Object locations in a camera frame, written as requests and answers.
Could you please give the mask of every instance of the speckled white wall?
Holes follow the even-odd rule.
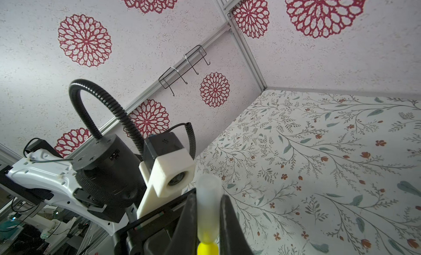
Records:
[[[421,0],[248,1],[234,18],[268,86],[421,92]]]
[[[217,42],[207,48],[207,66],[203,61],[195,66],[199,75],[194,71],[187,72],[183,78],[187,85],[179,79],[170,89],[161,89],[150,99],[161,103],[166,108],[169,127],[182,122],[191,122],[196,136],[196,155],[200,154],[232,121],[250,105],[261,91],[254,79],[248,73],[245,63],[232,42],[231,35],[225,33]],[[201,83],[203,79],[214,72],[225,76],[229,84],[229,96],[221,106],[210,107],[201,97]],[[120,124],[113,128],[122,140],[137,152],[134,143],[127,137]],[[189,142],[183,126],[173,131],[182,144],[188,149]]]
[[[15,152],[35,136],[54,146],[63,133],[85,127],[68,97],[72,80],[89,79],[125,106],[222,23],[212,0],[0,0],[0,141]],[[203,72],[201,78],[186,76],[190,84],[175,98],[163,92],[182,104],[157,99],[171,111],[171,123],[179,122],[178,116],[194,122],[196,115],[218,122],[214,125],[220,130],[213,126],[203,134],[209,142],[229,124],[231,114],[258,95],[242,60],[221,58],[238,55],[234,43],[226,38],[220,48],[218,42],[208,54],[213,63],[207,71],[227,70],[230,84],[242,84],[223,106],[204,109],[188,95],[199,92],[195,84]],[[217,67],[218,59],[226,63]],[[97,126],[111,118],[90,95],[83,92],[82,99]]]

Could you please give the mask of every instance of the black corrugated cable conduit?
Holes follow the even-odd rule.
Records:
[[[75,107],[77,114],[82,119],[87,129],[91,132],[92,136],[97,140],[102,138],[101,132],[98,130],[95,123],[92,121],[92,118],[89,116],[85,109],[85,106],[82,103],[82,99],[80,97],[81,90],[89,92],[90,94],[95,96],[113,113],[113,115],[123,125],[124,130],[126,130],[129,137],[133,140],[136,148],[142,156],[144,144],[143,137],[134,125],[134,123],[127,116],[127,113],[123,110],[121,105],[105,89],[101,88],[92,81],[86,79],[75,79],[70,83],[69,86],[70,100],[73,107]]]

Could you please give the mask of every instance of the black cable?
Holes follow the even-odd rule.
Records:
[[[12,205],[11,205],[11,208],[12,208],[12,211],[13,211],[13,212],[16,212],[16,213],[26,212],[26,211],[29,211],[29,210],[31,210],[31,209],[33,209],[33,208],[35,207],[35,206],[32,206],[31,208],[29,208],[29,209],[27,209],[27,210],[16,211],[16,210],[15,210],[15,207],[16,207],[16,206],[13,206],[13,201],[15,201],[15,199],[16,199],[16,197],[14,197],[14,198],[13,198],[13,200],[12,200]]]
[[[102,138],[101,132],[96,127],[92,118],[87,113],[85,106],[83,105],[80,97],[80,91],[84,90],[98,100],[100,100],[120,121],[123,128],[127,131],[129,137],[133,140],[136,148],[139,150],[140,155],[143,155],[144,140],[139,130],[134,125],[133,121],[127,116],[127,113],[123,110],[121,105],[103,88],[97,84],[88,81],[86,79],[73,80],[69,85],[69,96],[70,101],[75,108],[77,114],[86,125],[87,129],[91,132],[92,136],[99,140]]]
[[[169,128],[168,130],[166,130],[165,132],[170,132],[174,128],[177,128],[178,126],[182,126],[182,125],[184,125],[186,127],[187,137],[189,138],[189,147],[190,147],[189,148],[190,149],[189,154],[194,159],[196,157],[196,137],[194,136],[193,126],[192,126],[191,122],[180,123],[180,124],[174,125],[171,128]]]
[[[28,146],[29,146],[29,144],[33,141],[33,140],[35,140],[35,139],[38,139],[38,140],[41,140],[40,138],[32,138],[28,143],[27,143],[27,145],[25,145],[25,147],[24,147],[24,157],[26,157],[26,154],[25,154],[25,150],[26,150],[26,148],[28,148]]]
[[[91,244],[89,244],[88,246],[86,246],[86,248],[84,248],[78,255],[82,255],[82,254],[84,254],[86,251],[87,251],[87,249],[89,249],[91,246],[92,246],[92,244],[93,243],[91,243]]]
[[[32,159],[29,159],[31,162],[34,162],[34,163],[51,163],[51,162],[62,162],[62,161],[71,161],[71,160],[73,160],[73,159],[58,159],[58,160],[46,160],[46,161],[35,161],[35,160],[32,160]]]
[[[60,221],[60,224],[57,226],[57,228],[51,233],[51,235],[60,235],[63,234],[64,232],[66,232],[67,230],[70,230],[70,228],[66,228],[63,232],[58,233],[58,234],[54,234],[54,232],[60,227],[62,221]]]
[[[29,144],[31,144],[31,142],[33,141],[33,140],[35,140],[35,139],[38,139],[38,140],[41,140],[40,138],[32,138],[28,143],[27,143],[27,145],[25,145],[25,147],[24,147],[24,157],[26,157],[26,149],[28,148],[28,146],[29,146]],[[47,161],[35,161],[35,160],[31,160],[30,159],[30,161],[31,162],[34,162],[34,163],[51,163],[51,162],[60,162],[60,161],[71,161],[71,160],[73,160],[73,159],[59,159],[59,160],[47,160]]]
[[[34,209],[32,212],[31,212],[31,214],[29,214],[28,216],[26,216],[26,218],[27,217],[29,217],[30,215],[32,215],[32,213],[34,213],[34,211],[35,210],[37,210],[37,208],[36,209]],[[6,231],[1,231],[0,230],[0,232],[9,232],[9,231],[12,231],[12,230],[14,230],[15,228],[17,228],[18,226],[20,226],[24,221],[25,221],[25,219],[26,218],[24,218],[18,225],[16,225],[14,228],[11,228],[11,229],[9,229],[9,230],[6,230]]]

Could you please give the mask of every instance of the coiled cable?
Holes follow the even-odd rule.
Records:
[[[184,125],[184,127],[186,128],[187,137],[189,138],[189,154],[194,160],[194,158],[196,157],[196,137],[194,136],[193,126],[191,122],[174,125],[165,132],[170,132],[178,126],[182,125]]]

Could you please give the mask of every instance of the camera lens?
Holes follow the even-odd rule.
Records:
[[[168,185],[176,185],[180,183],[183,180],[185,174],[186,172],[179,173],[178,175],[173,177],[170,182],[168,182]]]

